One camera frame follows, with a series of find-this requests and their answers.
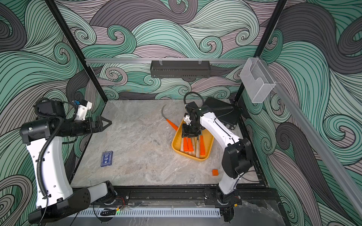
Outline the large wooden handle sickle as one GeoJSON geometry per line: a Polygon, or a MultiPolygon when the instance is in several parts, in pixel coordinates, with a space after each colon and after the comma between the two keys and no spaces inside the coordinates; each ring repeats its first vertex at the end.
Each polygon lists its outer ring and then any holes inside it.
{"type": "Polygon", "coordinates": [[[180,152],[184,153],[184,141],[181,140],[180,152]]]}

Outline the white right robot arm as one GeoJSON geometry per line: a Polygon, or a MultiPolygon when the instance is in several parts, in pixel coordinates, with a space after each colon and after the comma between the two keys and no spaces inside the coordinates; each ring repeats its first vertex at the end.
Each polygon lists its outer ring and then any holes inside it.
{"type": "Polygon", "coordinates": [[[222,156],[224,174],[218,183],[216,196],[221,205],[226,205],[231,201],[239,179],[252,167],[251,142],[247,138],[240,138],[231,132],[215,114],[218,111],[233,111],[233,106],[212,108],[205,103],[204,99],[202,99],[202,106],[198,106],[195,102],[187,103],[186,97],[191,94],[202,97],[194,91],[184,95],[183,102],[187,113],[183,119],[185,123],[182,126],[182,137],[194,138],[201,135],[203,130],[207,130],[224,149],[222,156]]]}

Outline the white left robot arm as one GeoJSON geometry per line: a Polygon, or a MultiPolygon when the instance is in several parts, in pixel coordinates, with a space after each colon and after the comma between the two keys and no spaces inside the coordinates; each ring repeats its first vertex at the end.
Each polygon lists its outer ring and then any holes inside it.
{"type": "Polygon", "coordinates": [[[94,202],[113,204],[116,192],[110,181],[73,191],[62,157],[64,137],[78,137],[102,132],[102,116],[87,117],[92,103],[86,100],[71,104],[74,116],[67,118],[64,102],[40,98],[34,104],[37,120],[20,128],[23,144],[32,158],[37,200],[35,211],[28,214],[31,224],[51,223],[87,209],[94,202]]]}

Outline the orange handle sickle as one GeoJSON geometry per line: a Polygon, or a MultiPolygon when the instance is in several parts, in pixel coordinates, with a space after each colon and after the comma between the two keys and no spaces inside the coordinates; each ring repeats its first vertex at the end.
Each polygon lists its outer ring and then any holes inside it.
{"type": "Polygon", "coordinates": [[[194,151],[193,144],[191,138],[187,138],[187,144],[188,144],[188,152],[192,153],[194,151]]]}
{"type": "Polygon", "coordinates": [[[171,122],[171,121],[165,116],[165,114],[164,114],[164,108],[165,108],[165,107],[166,107],[166,105],[164,105],[164,106],[161,108],[161,115],[162,115],[162,117],[170,124],[170,126],[171,126],[175,131],[177,131],[179,127],[178,127],[175,123],[171,122]]]}
{"type": "Polygon", "coordinates": [[[188,139],[186,137],[183,138],[183,150],[184,150],[185,153],[187,153],[189,151],[188,139]]]}
{"type": "Polygon", "coordinates": [[[206,155],[204,138],[203,138],[202,135],[200,135],[199,141],[200,141],[200,156],[202,157],[202,156],[205,156],[205,155],[206,155]]]}

